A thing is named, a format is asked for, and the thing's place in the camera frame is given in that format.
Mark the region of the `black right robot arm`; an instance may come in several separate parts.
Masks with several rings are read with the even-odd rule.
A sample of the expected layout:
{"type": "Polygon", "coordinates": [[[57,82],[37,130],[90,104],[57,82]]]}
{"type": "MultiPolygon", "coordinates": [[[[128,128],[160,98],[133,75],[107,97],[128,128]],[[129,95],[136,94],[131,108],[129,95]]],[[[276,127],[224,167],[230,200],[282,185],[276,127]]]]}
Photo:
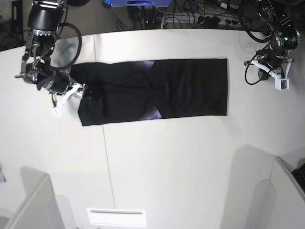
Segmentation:
{"type": "Polygon", "coordinates": [[[80,7],[87,4],[86,0],[35,0],[28,18],[28,39],[25,53],[21,60],[21,71],[17,78],[26,83],[36,85],[38,90],[48,90],[53,98],[64,95],[77,87],[75,96],[80,98],[99,98],[102,91],[95,86],[79,83],[67,73],[77,61],[82,47],[80,30],[73,24],[62,21],[68,12],[68,6],[80,7]],[[72,60],[62,67],[51,65],[51,55],[55,43],[59,40],[58,28],[69,27],[74,30],[78,38],[78,46],[72,60]]]}

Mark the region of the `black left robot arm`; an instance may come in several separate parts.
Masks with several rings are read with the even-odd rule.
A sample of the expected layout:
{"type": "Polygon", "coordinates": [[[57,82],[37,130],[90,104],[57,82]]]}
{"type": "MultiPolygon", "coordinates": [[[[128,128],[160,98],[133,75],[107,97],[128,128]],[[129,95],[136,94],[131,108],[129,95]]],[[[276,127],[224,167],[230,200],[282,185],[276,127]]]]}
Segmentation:
{"type": "Polygon", "coordinates": [[[284,4],[274,0],[258,0],[257,7],[259,16],[271,29],[272,37],[265,49],[256,52],[257,60],[252,63],[259,68],[260,80],[273,77],[282,89],[287,89],[293,61],[289,54],[298,47],[300,33],[287,16],[284,4]]]}

